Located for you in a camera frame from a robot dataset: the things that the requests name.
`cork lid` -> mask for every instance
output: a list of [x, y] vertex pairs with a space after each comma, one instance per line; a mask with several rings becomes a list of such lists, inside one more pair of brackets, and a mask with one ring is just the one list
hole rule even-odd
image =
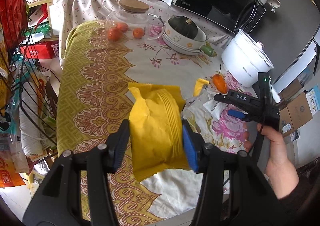
[[133, 13], [145, 13], [149, 9], [149, 5], [139, 0], [121, 0], [119, 5], [124, 10]]

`orange package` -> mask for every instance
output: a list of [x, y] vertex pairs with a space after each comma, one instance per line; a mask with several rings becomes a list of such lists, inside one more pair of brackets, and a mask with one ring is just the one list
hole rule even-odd
[[11, 158], [10, 151], [0, 151], [0, 187], [24, 185], [24, 181], [18, 173]]

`green pumpkin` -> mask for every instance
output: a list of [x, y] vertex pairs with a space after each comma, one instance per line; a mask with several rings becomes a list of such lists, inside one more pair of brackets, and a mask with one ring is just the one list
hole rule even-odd
[[185, 16], [177, 16], [168, 20], [169, 25], [181, 35], [195, 39], [198, 34], [197, 25]]

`midea logo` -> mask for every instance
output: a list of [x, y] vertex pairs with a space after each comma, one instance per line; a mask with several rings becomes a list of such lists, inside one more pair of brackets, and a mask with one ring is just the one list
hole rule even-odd
[[189, 3], [187, 3], [187, 2], [185, 2], [185, 0], [180, 1], [180, 3], [181, 3], [181, 4], [185, 4], [185, 5], [190, 6], [190, 4], [189, 4]]

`tablecloth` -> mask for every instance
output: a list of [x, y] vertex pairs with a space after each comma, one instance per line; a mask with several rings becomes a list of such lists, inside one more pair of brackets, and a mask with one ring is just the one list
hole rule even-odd
[[[59, 34], [59, 54], [63, 67], [64, 52], [68, 34], [73, 27], [89, 20], [106, 19], [111, 11], [115, 11], [120, 0], [53, 0], [58, 11], [58, 18], [63, 19], [63, 25]], [[207, 35], [207, 40], [221, 48], [224, 48], [232, 39], [224, 29], [197, 14], [179, 8], [168, 7], [159, 0], [141, 0], [150, 6], [148, 13], [155, 14], [167, 22], [172, 16], [187, 16], [192, 19]]]
[[[134, 98], [128, 82], [178, 85], [184, 99], [192, 97], [198, 78], [209, 81], [218, 73], [220, 54], [212, 58], [204, 54], [186, 56], [171, 50], [162, 39], [136, 40], [127, 32], [121, 41], [105, 39], [105, 15], [119, 0], [54, 0], [61, 18], [60, 59], [63, 76], [58, 101], [58, 151], [71, 149], [84, 152], [105, 142], [128, 118]], [[227, 45], [230, 35], [208, 20], [180, 9], [168, 9], [159, 1], [145, 1], [151, 13], [167, 21], [172, 15], [191, 17], [208, 35], [209, 42]], [[101, 11], [102, 4], [107, 12]], [[156, 35], [161, 27], [153, 26]], [[225, 70], [221, 70], [231, 89], [254, 94], [244, 89]], [[227, 115], [215, 122], [202, 112], [191, 114], [206, 141], [224, 151], [243, 149], [243, 123]], [[109, 174], [111, 196], [120, 225], [147, 225], [159, 222], [196, 206], [202, 175], [193, 171], [167, 169], [138, 183], [132, 173], [131, 147], [128, 145], [121, 168]], [[90, 219], [85, 173], [81, 177], [83, 217]]]

